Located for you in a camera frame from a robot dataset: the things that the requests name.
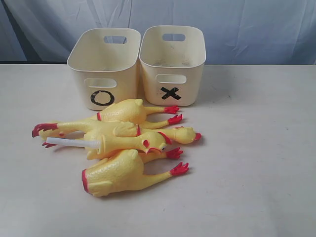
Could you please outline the cream bin marked O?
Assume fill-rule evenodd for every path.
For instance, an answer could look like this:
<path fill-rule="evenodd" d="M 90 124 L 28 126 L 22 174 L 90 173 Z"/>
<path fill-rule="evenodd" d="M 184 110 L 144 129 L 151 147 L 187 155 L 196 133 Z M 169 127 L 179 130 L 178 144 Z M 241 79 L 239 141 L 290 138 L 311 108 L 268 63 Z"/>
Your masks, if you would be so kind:
<path fill-rule="evenodd" d="M 95 28 L 81 35 L 67 65 L 88 109 L 137 97 L 140 43 L 141 34 L 130 28 Z"/>

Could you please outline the rubber chicken bins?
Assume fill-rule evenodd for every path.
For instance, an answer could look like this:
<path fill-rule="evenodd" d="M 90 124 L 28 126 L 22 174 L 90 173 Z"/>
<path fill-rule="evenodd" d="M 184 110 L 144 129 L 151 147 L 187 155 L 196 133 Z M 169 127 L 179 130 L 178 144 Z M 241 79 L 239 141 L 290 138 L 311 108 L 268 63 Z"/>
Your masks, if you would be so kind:
<path fill-rule="evenodd" d="M 89 126 L 96 122 L 132 122 L 141 128 L 158 129 L 168 125 L 178 124 L 182 120 L 182 115 L 177 115 L 179 107 L 146 107 L 142 99 L 127 99 L 118 103 L 113 103 L 107 108 L 99 111 L 92 117 L 71 121 L 71 122 L 48 122 L 37 124 L 33 131 L 32 137 L 41 136 L 43 139 L 52 135 L 55 137 L 65 137 L 65 135 L 75 132 L 87 132 Z M 174 114 L 175 116 L 160 122 L 149 122 L 147 116 L 154 113 Z"/>

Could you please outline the white backdrop cloth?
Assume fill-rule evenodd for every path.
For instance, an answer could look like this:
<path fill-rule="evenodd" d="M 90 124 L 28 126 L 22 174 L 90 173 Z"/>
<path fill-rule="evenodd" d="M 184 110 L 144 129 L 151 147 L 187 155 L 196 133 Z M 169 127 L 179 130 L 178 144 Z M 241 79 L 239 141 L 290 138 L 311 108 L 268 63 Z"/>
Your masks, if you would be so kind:
<path fill-rule="evenodd" d="M 314 64 L 313 0 L 3 0 L 0 59 L 64 62 L 100 27 L 186 25 L 203 31 L 207 64 Z"/>

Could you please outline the whole rubber chicken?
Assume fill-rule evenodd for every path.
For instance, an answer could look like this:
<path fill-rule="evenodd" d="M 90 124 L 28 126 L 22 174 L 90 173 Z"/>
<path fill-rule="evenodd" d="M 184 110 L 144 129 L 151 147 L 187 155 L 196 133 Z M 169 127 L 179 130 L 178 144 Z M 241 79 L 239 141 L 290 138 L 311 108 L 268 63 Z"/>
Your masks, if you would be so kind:
<path fill-rule="evenodd" d="M 146 132 L 162 132 L 164 133 L 171 141 L 174 140 L 180 144 L 189 144 L 194 141 L 201 139 L 201 134 L 194 132 L 191 127 L 175 127 L 172 129 L 145 129 L 141 128 L 139 125 L 133 124 L 132 122 L 94 122 L 92 123 L 87 132 L 84 132 L 83 139 L 93 139 L 98 138 L 100 135 L 112 135 L 117 137 L 136 137 Z M 108 155 L 97 155 L 96 152 L 87 151 L 87 159 L 103 159 L 113 156 L 117 151 L 116 150 Z"/>

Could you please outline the cream bin marked X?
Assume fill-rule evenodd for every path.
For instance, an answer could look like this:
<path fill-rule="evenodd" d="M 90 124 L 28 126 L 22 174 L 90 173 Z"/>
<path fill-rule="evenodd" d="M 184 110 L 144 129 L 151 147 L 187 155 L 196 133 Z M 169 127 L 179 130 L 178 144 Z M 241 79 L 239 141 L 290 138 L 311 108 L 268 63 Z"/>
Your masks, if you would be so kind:
<path fill-rule="evenodd" d="M 139 58 L 149 103 L 189 106 L 196 101 L 206 61 L 200 29 L 174 25 L 150 27 L 143 35 Z"/>

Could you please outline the headless rubber chicken body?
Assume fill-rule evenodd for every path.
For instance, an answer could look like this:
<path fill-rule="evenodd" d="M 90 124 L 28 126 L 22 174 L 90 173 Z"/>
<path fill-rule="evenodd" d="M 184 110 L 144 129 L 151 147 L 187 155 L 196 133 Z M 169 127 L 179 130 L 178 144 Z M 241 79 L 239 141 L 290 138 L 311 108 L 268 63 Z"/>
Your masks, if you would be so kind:
<path fill-rule="evenodd" d="M 180 148 L 168 152 L 148 154 L 137 150 L 123 150 L 110 159 L 103 159 L 81 173 L 84 190 L 102 197 L 123 191 L 138 191 L 162 182 L 168 178 L 185 174 L 189 164 L 180 162 L 170 171 L 148 175 L 144 173 L 145 164 L 155 159 L 179 159 L 183 153 Z"/>

